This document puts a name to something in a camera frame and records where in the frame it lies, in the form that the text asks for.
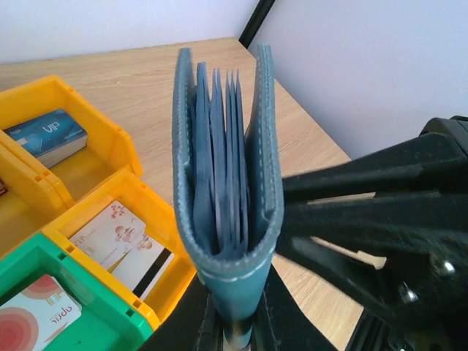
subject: black clamp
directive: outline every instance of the black clamp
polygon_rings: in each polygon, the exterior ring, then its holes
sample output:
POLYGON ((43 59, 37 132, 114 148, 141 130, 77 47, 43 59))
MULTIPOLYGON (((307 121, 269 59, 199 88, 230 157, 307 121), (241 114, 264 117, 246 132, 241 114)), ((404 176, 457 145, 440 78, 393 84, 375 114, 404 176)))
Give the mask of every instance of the black clamp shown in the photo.
MULTIPOLYGON (((468 118, 434 118, 419 137, 336 167, 283 179, 276 252, 366 310, 347 351, 466 351, 468 118), (376 193, 364 200, 317 200, 376 193), (386 257, 376 269, 311 237, 386 257)), ((222 350, 219 317, 195 277, 140 348, 222 350)), ((251 351, 335 350, 271 267, 251 351)))

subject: wooden table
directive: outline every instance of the wooden table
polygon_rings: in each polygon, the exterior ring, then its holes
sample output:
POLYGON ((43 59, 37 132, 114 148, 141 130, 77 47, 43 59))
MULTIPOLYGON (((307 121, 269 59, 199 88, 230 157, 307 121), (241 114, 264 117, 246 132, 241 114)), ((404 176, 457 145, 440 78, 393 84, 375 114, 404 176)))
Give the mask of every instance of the wooden table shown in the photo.
MULTIPOLYGON (((178 50, 192 49, 208 71, 241 71, 246 123, 254 91, 255 60, 233 38, 0 66, 0 91, 49 74, 61 76, 132 136, 143 180, 173 203, 171 113, 178 50)), ((282 174, 346 162, 347 155, 276 83, 276 120, 282 174)), ((285 259, 273 264, 305 315, 343 350, 362 307, 316 275, 285 259)))

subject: white wall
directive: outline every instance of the white wall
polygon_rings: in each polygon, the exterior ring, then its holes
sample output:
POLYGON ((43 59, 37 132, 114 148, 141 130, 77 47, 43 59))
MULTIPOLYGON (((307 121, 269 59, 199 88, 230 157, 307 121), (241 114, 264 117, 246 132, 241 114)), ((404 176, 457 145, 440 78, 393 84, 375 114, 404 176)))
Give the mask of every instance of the white wall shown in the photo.
POLYGON ((239 37, 257 0, 0 0, 0 64, 239 37))
POLYGON ((352 157, 468 116, 468 1, 277 0, 276 77, 352 157))

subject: yellow bin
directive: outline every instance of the yellow bin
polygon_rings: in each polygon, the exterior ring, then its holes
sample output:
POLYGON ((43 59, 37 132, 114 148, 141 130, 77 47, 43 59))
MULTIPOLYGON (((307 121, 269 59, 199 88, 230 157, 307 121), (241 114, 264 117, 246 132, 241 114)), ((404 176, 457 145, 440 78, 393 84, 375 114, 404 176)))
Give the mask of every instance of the yellow bin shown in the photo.
POLYGON ((56 75, 0 92, 0 116, 0 144, 52 185, 68 208, 121 168, 143 172, 129 134, 56 75), (3 130, 59 108, 87 131, 88 142, 49 170, 3 130))
POLYGON ((66 211, 55 189, 0 145, 0 259, 66 211))
POLYGON ((149 186, 126 169, 109 177, 79 203, 42 229, 57 246, 149 322, 153 330, 166 320, 189 286, 195 268, 179 237, 173 209, 149 186), (146 223, 146 233, 174 254, 166 271, 144 301, 69 240, 114 200, 146 223))

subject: black magnetic stripe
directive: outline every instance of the black magnetic stripe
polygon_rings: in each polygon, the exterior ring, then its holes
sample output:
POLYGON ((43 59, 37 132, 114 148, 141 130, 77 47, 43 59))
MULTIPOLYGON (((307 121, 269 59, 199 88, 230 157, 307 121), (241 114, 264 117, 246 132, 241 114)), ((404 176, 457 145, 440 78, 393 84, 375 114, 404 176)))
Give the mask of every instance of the black magnetic stripe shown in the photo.
POLYGON ((156 261, 154 261, 138 285, 134 288, 133 293, 136 296, 140 297, 145 292, 145 289, 150 285, 153 278, 158 274, 159 270, 165 264, 170 254, 171 252, 168 249, 164 248, 162 250, 161 254, 159 254, 158 258, 156 258, 156 261))

